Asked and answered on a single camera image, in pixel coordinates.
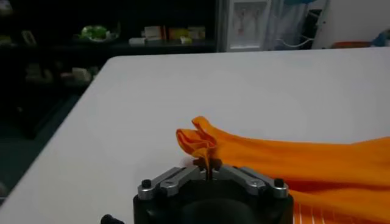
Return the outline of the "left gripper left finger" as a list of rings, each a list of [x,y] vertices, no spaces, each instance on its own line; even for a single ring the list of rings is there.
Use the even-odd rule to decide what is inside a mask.
[[[140,200],[153,200],[160,193],[172,197],[187,182],[206,180],[208,176],[207,162],[202,158],[195,159],[190,166],[173,167],[154,179],[142,180],[137,196]]]

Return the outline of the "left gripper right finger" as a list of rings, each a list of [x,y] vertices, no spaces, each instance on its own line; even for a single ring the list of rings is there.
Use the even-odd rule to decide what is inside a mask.
[[[274,198],[287,198],[289,195],[289,187],[281,178],[273,179],[245,166],[223,164],[220,159],[212,159],[210,168],[214,180],[234,181],[250,195],[260,196],[265,192]]]

